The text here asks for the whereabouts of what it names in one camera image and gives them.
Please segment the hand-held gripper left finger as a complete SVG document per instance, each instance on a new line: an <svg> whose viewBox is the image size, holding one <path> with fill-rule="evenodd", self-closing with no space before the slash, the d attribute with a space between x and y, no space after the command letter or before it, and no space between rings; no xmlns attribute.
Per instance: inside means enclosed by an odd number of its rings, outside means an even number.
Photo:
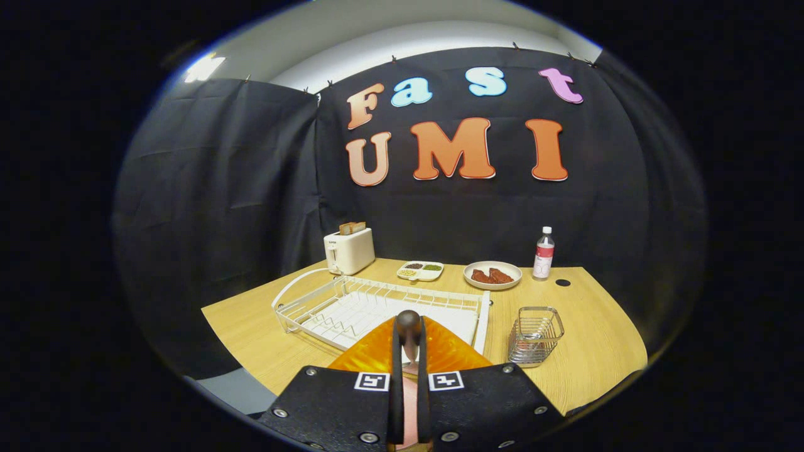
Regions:
<svg viewBox="0 0 804 452"><path fill-rule="evenodd" d="M383 321L328 367L302 367L259 423L322 451L393 451L404 441L396 320Z"/></svg>

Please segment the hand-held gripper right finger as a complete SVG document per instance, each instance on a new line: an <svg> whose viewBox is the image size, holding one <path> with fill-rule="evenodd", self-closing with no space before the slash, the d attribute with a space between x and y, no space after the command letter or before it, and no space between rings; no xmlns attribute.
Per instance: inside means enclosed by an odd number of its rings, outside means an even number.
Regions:
<svg viewBox="0 0 804 452"><path fill-rule="evenodd" d="M430 317L420 320L418 438L431 449L525 449L565 416L516 363L493 364Z"/></svg>

